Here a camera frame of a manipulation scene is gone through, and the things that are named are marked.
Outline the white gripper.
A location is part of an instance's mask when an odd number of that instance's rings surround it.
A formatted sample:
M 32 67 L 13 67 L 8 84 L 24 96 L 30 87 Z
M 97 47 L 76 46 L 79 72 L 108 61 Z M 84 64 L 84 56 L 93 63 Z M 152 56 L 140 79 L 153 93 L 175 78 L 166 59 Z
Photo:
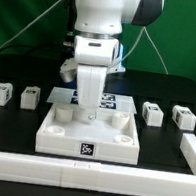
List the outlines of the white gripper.
M 84 111 L 86 122 L 96 120 L 101 102 L 107 68 L 115 53 L 113 39 L 91 39 L 75 37 L 75 62 L 77 63 L 78 104 Z

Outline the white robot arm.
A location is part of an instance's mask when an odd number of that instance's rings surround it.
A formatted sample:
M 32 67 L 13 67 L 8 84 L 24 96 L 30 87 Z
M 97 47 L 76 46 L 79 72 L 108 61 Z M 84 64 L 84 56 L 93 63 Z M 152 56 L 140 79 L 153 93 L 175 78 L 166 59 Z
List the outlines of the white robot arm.
M 147 26 L 163 12 L 164 0 L 73 0 L 74 61 L 77 67 L 78 106 L 82 117 L 96 119 L 108 68 L 119 62 L 125 23 Z

